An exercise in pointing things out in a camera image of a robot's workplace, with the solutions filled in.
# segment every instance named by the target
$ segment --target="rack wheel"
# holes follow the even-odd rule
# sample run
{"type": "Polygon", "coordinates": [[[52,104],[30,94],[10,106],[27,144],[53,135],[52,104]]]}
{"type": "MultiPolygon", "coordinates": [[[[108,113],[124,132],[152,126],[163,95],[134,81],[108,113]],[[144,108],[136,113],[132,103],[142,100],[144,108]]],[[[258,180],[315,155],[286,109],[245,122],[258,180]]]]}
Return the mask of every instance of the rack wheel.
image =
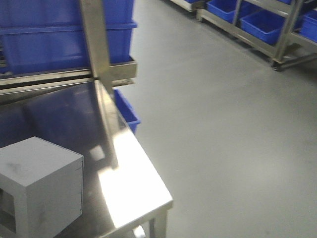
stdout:
{"type": "Polygon", "coordinates": [[[274,71],[282,72],[282,65],[276,61],[273,61],[272,68],[274,71]]]}

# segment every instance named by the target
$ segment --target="gray metal box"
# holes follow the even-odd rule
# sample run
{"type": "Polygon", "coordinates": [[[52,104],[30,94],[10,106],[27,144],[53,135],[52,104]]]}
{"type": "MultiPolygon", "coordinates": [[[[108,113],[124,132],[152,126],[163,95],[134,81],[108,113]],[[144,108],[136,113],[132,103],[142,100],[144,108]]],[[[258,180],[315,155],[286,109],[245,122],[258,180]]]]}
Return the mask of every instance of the gray metal box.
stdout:
{"type": "Polygon", "coordinates": [[[0,237],[53,238],[77,219],[83,159],[36,137],[0,149],[0,237]]]}

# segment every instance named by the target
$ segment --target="epoxy floor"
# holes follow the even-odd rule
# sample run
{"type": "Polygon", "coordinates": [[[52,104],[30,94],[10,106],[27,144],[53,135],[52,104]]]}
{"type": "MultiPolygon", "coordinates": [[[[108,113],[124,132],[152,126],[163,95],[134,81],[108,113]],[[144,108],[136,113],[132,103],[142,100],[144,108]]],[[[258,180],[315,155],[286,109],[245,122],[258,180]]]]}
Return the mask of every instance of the epoxy floor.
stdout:
{"type": "Polygon", "coordinates": [[[169,0],[137,0],[137,138],[168,238],[317,238],[317,62],[284,72],[169,0]]]}

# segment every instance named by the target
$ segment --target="stainless steel tabletop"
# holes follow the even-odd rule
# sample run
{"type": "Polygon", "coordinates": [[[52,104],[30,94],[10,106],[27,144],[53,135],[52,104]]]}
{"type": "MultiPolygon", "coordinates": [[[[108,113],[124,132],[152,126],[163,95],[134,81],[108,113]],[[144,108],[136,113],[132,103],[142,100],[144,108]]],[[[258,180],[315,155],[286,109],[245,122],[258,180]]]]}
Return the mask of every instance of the stainless steel tabletop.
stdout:
{"type": "Polygon", "coordinates": [[[37,136],[84,155],[82,216],[57,238],[118,235],[172,207],[165,184],[120,114],[111,160],[102,103],[96,84],[88,82],[0,106],[0,148],[37,136]]]}

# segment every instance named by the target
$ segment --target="metal shelf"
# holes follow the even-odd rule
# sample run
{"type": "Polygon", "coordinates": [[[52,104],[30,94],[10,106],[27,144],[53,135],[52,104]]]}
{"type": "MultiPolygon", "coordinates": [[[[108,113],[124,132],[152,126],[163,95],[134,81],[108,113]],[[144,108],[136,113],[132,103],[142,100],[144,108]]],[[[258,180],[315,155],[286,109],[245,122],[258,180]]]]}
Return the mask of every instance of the metal shelf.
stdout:
{"type": "MultiPolygon", "coordinates": [[[[278,0],[245,0],[263,9],[285,17],[285,22],[281,31],[281,35],[278,39],[278,42],[274,46],[263,42],[262,40],[250,35],[249,33],[243,31],[238,27],[238,16],[242,1],[243,0],[237,0],[236,13],[233,23],[229,23],[204,9],[197,10],[197,19],[199,21],[205,19],[206,21],[213,23],[214,25],[220,27],[234,37],[240,39],[241,41],[257,49],[258,51],[269,56],[273,61],[273,69],[277,71],[281,70],[282,65],[295,65],[297,63],[308,62],[316,58],[316,54],[307,55],[292,60],[286,60],[285,57],[285,55],[287,55],[289,52],[294,51],[299,47],[305,47],[310,51],[317,53],[316,42],[311,41],[297,33],[293,33],[294,26],[297,22],[301,9],[303,5],[306,4],[304,3],[305,0],[293,0],[290,5],[278,0]]],[[[310,8],[314,7],[311,2],[305,6],[305,9],[307,9],[308,6],[310,8]]]]}
{"type": "Polygon", "coordinates": [[[291,33],[289,39],[292,43],[297,43],[311,52],[317,53],[317,42],[312,41],[304,36],[301,36],[297,33],[291,33]]]}
{"type": "Polygon", "coordinates": [[[221,19],[220,17],[212,14],[211,12],[199,9],[197,11],[197,18],[198,20],[205,19],[213,23],[214,25],[220,27],[221,29],[225,30],[226,32],[230,33],[231,35],[239,38],[241,41],[245,42],[246,44],[256,48],[263,54],[273,57],[275,54],[275,47],[271,46],[260,39],[250,35],[249,33],[241,30],[240,28],[234,26],[233,24],[221,19]]]}
{"type": "Polygon", "coordinates": [[[199,8],[203,8],[205,6],[205,1],[197,1],[194,3],[186,2],[185,0],[171,0],[173,3],[179,5],[187,11],[196,11],[199,8]]]}
{"type": "Polygon", "coordinates": [[[278,0],[245,0],[249,3],[257,5],[263,9],[269,10],[283,17],[287,17],[291,10],[292,6],[285,4],[278,0]]]}
{"type": "MultiPolygon", "coordinates": [[[[136,77],[137,63],[132,59],[129,62],[116,63],[110,65],[110,73],[113,78],[113,85],[128,85],[133,83],[131,78],[136,77]]],[[[18,84],[39,84],[42,82],[66,81],[78,78],[92,78],[90,69],[69,69],[67,71],[51,71],[36,74],[14,75],[10,77],[0,77],[0,88],[16,87],[18,84]]]]}

